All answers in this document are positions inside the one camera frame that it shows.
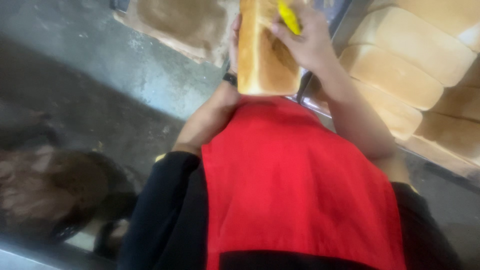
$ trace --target black sleeve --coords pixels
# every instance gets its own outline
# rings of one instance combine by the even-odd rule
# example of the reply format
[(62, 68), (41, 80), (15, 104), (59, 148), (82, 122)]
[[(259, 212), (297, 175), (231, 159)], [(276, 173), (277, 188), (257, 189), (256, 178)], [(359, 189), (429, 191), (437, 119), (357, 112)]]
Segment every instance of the black sleeve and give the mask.
[(153, 166), (138, 198), (118, 269), (204, 268), (207, 214), (200, 159), (186, 152), (168, 153)]
[(408, 270), (462, 269), (460, 260), (440, 231), (427, 202), (408, 184), (392, 183), (402, 226)]

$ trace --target concrete floor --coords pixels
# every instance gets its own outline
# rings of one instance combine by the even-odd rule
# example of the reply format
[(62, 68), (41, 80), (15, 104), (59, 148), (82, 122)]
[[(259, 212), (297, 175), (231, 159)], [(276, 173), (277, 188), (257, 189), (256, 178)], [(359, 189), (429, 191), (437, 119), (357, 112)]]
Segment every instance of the concrete floor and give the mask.
[[(95, 149), (144, 179), (223, 72), (116, 22), (108, 0), (0, 0), (0, 138), (53, 131), (60, 147)], [(479, 189), (414, 155), (408, 165), (462, 259), (480, 269)]]

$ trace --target black wristband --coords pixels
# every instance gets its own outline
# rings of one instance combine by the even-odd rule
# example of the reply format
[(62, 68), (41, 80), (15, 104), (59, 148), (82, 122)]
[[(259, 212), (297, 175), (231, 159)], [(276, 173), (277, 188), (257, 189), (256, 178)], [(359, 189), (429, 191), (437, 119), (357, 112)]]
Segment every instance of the black wristband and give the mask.
[(237, 86), (237, 77), (233, 74), (230, 73), (225, 73), (223, 76), (223, 80), (229, 82), (231, 85), (238, 87)]

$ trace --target yellow brush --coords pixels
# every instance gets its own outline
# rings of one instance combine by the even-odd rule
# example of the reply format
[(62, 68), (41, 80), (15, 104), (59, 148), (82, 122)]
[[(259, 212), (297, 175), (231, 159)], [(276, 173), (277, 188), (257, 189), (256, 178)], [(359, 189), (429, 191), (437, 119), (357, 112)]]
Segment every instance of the yellow brush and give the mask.
[(300, 26), (297, 17), (284, 0), (278, 0), (278, 13), (282, 17), (287, 27), (296, 35), (300, 35)]

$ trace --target apron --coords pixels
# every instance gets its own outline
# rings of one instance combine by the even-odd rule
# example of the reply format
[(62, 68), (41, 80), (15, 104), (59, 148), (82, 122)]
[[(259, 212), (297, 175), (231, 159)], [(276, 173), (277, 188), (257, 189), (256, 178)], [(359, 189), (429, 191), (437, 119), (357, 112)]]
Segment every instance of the apron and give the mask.
[(386, 175), (299, 104), (244, 97), (202, 155), (207, 269), (218, 269), (221, 253), (248, 250), (406, 269)]

